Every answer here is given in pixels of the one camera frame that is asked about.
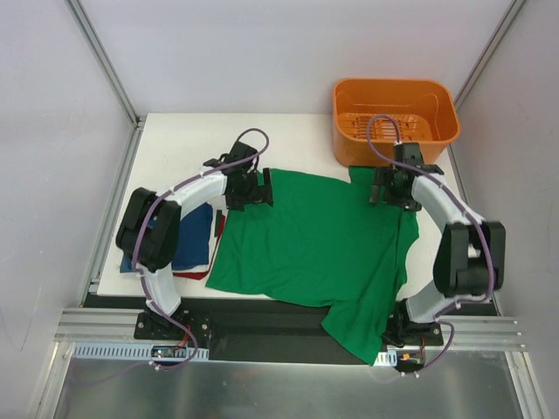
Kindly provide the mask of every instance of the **orange basket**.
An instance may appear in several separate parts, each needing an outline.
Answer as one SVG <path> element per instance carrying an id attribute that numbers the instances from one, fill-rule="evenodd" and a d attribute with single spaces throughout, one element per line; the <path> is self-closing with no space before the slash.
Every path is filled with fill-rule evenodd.
<path id="1" fill-rule="evenodd" d="M 402 141 L 415 141 L 432 164 L 460 134 L 451 94 L 437 82 L 405 79 L 345 79 L 334 89 L 334 154 L 344 166 L 386 166 L 367 144 L 369 119 L 394 118 Z M 371 127 L 376 149 L 390 158 L 396 132 L 387 120 Z"/>

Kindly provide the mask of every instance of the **white table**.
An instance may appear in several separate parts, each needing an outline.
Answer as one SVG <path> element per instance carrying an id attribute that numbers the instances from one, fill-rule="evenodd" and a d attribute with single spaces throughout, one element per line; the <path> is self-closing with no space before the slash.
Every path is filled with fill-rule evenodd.
<path id="1" fill-rule="evenodd" d="M 284 168 L 349 181 L 348 169 L 332 152 L 332 117 L 315 114 L 262 113 L 151 113 L 141 136 L 130 173 L 123 205 L 111 238 L 97 293 L 105 296 L 143 296 L 135 274 L 121 274 L 122 252 L 114 244 L 128 199 L 136 188 L 164 191 L 197 173 L 204 161 L 231 149 L 238 134 L 259 127 L 270 136 L 270 147 L 260 158 L 261 168 Z M 257 133 L 245 141 L 261 148 L 264 139 Z M 445 171 L 452 190 L 458 193 L 448 154 L 437 164 Z M 431 281 L 440 233 L 425 211 L 418 213 L 419 239 L 406 259 L 408 283 L 398 298 L 410 297 Z M 176 289 L 183 297 L 225 299 L 268 299 L 264 295 L 243 295 L 205 287 L 205 280 L 176 278 Z"/>

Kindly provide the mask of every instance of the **white wall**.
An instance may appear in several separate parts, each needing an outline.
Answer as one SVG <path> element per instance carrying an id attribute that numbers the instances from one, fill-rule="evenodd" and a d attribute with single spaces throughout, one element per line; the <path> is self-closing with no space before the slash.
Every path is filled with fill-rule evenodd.
<path id="1" fill-rule="evenodd" d="M 0 5 L 0 417 L 29 417 L 131 126 L 61 0 Z"/>
<path id="2" fill-rule="evenodd" d="M 328 113 L 339 79 L 453 94 L 510 0 L 83 0 L 140 114 Z"/>
<path id="3" fill-rule="evenodd" d="M 552 417 L 559 412 L 559 2 L 531 0 L 459 116 L 474 208 L 507 228 L 504 313 L 522 320 Z"/>

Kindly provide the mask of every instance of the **folded fabric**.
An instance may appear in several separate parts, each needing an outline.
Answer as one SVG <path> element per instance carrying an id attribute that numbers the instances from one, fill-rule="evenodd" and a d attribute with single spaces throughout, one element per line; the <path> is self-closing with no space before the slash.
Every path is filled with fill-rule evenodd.
<path id="1" fill-rule="evenodd" d="M 222 209 L 216 208 L 214 205 L 211 205 L 212 208 L 212 220 L 211 220 L 211 227 L 210 227 L 210 240 L 208 241 L 208 263 L 207 264 L 197 264 L 196 266 L 191 266 L 188 269 L 173 269 L 173 274 L 175 276 L 183 276 L 178 275 L 179 273 L 205 273 L 210 270 L 211 266 L 211 258 L 216 250 L 217 244 L 217 234 L 218 234 L 218 227 L 219 222 L 217 220 L 221 220 L 224 211 Z M 178 248 L 176 252 L 184 252 L 185 250 L 182 248 Z"/>
<path id="2" fill-rule="evenodd" d="M 331 306 L 324 329 L 373 363 L 418 225 L 413 213 L 369 203 L 372 169 L 349 173 L 351 184 L 274 169 L 273 208 L 228 215 L 207 286 Z"/>
<path id="3" fill-rule="evenodd" d="M 190 212 L 179 226 L 178 246 L 171 267 L 173 271 L 185 271 L 210 262 L 210 235 L 213 208 L 208 203 Z M 121 272 L 131 272 L 130 260 L 122 257 Z"/>

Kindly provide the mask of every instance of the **purple cable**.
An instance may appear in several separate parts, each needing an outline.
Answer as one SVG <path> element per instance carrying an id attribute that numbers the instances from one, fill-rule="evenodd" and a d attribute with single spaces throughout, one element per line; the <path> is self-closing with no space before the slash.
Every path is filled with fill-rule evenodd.
<path id="1" fill-rule="evenodd" d="M 482 299 L 475 299 L 475 298 L 457 299 L 456 301 L 452 302 L 450 305 L 448 305 L 447 307 L 443 308 L 442 310 L 440 310 L 438 313 L 435 314 L 435 321 L 438 321 L 438 323 L 441 324 L 441 325 L 449 326 L 451 328 L 451 334 L 450 334 L 450 336 L 448 338 L 448 341 L 446 342 L 446 345 L 443 348 L 443 350 L 440 353 L 438 353 L 438 355 L 435 357 L 435 359 L 433 361 L 429 362 L 427 365 L 425 365 L 423 367 L 422 370 L 425 370 L 427 367 L 430 367 L 432 364 L 434 364 L 436 361 L 438 361 L 441 358 L 441 356 L 443 356 L 444 353 L 446 353 L 446 351 L 449 349 L 449 347 L 452 344 L 452 339 L 454 339 L 454 325 L 452 323 L 449 323 L 448 321 L 438 320 L 439 317 L 442 316 L 445 313 L 448 313 L 455 306 L 459 307 L 459 304 L 462 303 L 462 302 L 467 302 L 467 301 L 485 302 L 485 301 L 488 301 L 491 298 L 491 295 L 493 294 L 493 289 L 495 287 L 495 275 L 494 275 L 494 270 L 493 270 L 493 259 L 491 257 L 491 252 L 489 251 L 489 244 L 487 243 L 487 240 L 486 240 L 486 238 L 483 234 L 483 231 L 481 230 L 481 227 L 478 224 L 477 220 L 473 217 L 472 214 L 470 214 L 470 212 L 467 210 L 467 208 L 459 201 L 459 199 L 454 195 L 454 193 L 444 183 L 442 183 L 439 179 L 437 179 L 435 176 L 431 175 L 430 173 L 425 172 L 421 168 L 411 166 L 410 164 L 401 163 L 400 161 L 395 161 L 395 160 L 393 160 L 393 159 L 391 159 L 391 158 L 389 158 L 385 155 L 382 155 L 375 148 L 375 145 L 373 144 L 373 141 L 370 137 L 370 129 L 371 129 L 372 125 L 375 123 L 375 121 L 380 120 L 380 119 L 386 119 L 394 126 L 394 130 L 396 131 L 397 143 L 402 142 L 402 137 L 400 135 L 400 129 L 398 127 L 397 122 L 394 119 L 392 119 L 389 115 L 381 113 L 381 114 L 373 116 L 369 120 L 369 124 L 367 124 L 366 135 L 367 135 L 367 142 L 369 144 L 370 149 L 380 159 L 382 159 L 384 161 L 387 161 L 388 163 L 390 163 L 390 164 L 392 164 L 396 167 L 405 168 L 405 169 L 411 170 L 412 172 L 415 172 L 415 173 L 417 173 L 421 176 L 425 176 L 427 179 L 429 179 L 431 182 L 435 183 L 441 190 L 443 190 L 448 195 L 448 197 L 451 199 L 451 201 L 454 203 L 454 205 L 456 205 L 456 207 L 460 211 L 462 211 L 462 214 L 472 224 L 472 226 L 474 227 L 474 229 L 478 233 L 478 236 L 480 237 L 480 241 L 481 241 L 481 249 L 483 250 L 483 256 L 486 259 L 487 270 L 488 270 L 488 273 L 489 273 L 489 284 L 487 286 L 486 295 Z"/>
<path id="2" fill-rule="evenodd" d="M 235 140 L 235 142 L 239 141 L 241 138 L 243 138 L 246 134 L 250 133 L 250 132 L 257 132 L 260 133 L 264 136 L 265 140 L 266 140 L 266 144 L 264 147 L 262 147 L 261 150 L 258 151 L 257 154 L 255 155 L 251 155 L 249 157 L 246 157 L 244 159 L 241 159 L 239 161 L 234 161 L 233 163 L 228 163 L 228 164 L 224 164 L 223 166 L 219 166 L 217 168 L 211 168 L 210 170 L 204 172 L 204 175 L 211 175 L 212 173 L 216 173 L 218 171 L 222 171 L 225 170 L 227 168 L 234 168 L 238 165 L 247 163 L 249 161 L 254 161 L 255 159 L 258 159 L 267 149 L 268 146 L 270 145 L 270 138 L 268 137 L 268 135 L 262 131 L 259 128 L 249 128 L 246 129 L 245 131 L 243 131 Z M 138 254 L 140 252 L 140 245 L 141 245 L 141 241 L 144 237 L 144 234 L 146 233 L 146 229 L 148 228 L 148 223 L 149 220 L 151 219 L 151 217 L 153 216 L 155 209 L 157 208 L 157 206 L 167 197 L 171 196 L 174 191 L 179 190 L 183 187 L 185 187 L 186 185 L 188 185 L 191 182 L 194 182 L 197 179 L 200 179 L 203 175 L 202 174 L 198 174 L 198 175 L 194 175 L 182 182 L 179 182 L 177 185 L 175 185 L 172 189 L 162 193 L 160 196 L 157 197 L 157 199 L 155 199 L 154 203 L 151 204 L 151 206 L 148 209 L 148 213 L 146 214 L 146 216 L 143 219 L 143 222 L 141 223 L 141 227 L 140 227 L 140 231 L 138 233 L 138 238 L 136 239 L 136 243 L 134 246 L 134 253 L 132 254 L 132 267 L 133 269 L 135 269 L 135 271 L 137 273 L 140 274 L 140 279 L 141 279 L 141 288 L 143 289 L 143 292 L 146 294 L 146 299 L 151 301 L 151 304 L 153 306 L 153 308 L 155 308 L 155 310 L 167 321 L 169 321 L 170 323 L 172 323 L 173 325 L 181 328 L 182 330 L 184 330 L 184 332 L 189 336 L 189 338 L 192 340 L 192 343 L 194 344 L 194 351 L 192 352 L 192 354 L 190 354 L 189 357 L 187 357 L 184 361 L 179 362 L 178 364 L 171 366 L 171 367 L 160 367 L 160 369 L 163 369 L 165 371 L 171 371 L 174 369 L 178 369 L 182 366 L 184 366 L 186 363 L 188 363 L 192 358 L 194 358 L 198 352 L 198 342 L 196 340 L 196 338 L 194 337 L 194 335 L 192 334 L 192 332 L 184 325 L 180 324 L 178 321 L 175 321 L 174 319 L 170 318 L 170 316 L 168 316 L 167 314 L 165 314 L 163 312 L 163 310 L 153 301 L 153 298 L 151 296 L 151 294 L 148 291 L 148 288 L 146 286 L 146 277 L 144 276 L 144 271 L 142 268 L 137 267 L 138 265 Z"/>
<path id="3" fill-rule="evenodd" d="M 125 368 L 121 369 L 120 371 L 117 371 L 116 373 L 110 374 L 107 377 L 101 378 L 100 380 L 97 380 L 97 381 L 78 381 L 78 379 L 76 379 L 75 374 L 74 374 L 75 363 L 71 362 L 70 366 L 68 368 L 68 377 L 70 378 L 70 380 L 74 384 L 76 384 L 79 387 L 92 387 L 92 386 L 96 386 L 98 384 L 103 384 L 104 382 L 110 381 L 113 378 L 120 377 L 121 375 L 124 375 L 125 373 L 127 373 L 131 369 L 139 367 L 140 365 L 149 365 L 149 363 L 148 363 L 148 361 L 135 362 L 134 364 L 130 364 L 130 365 L 126 366 Z"/>

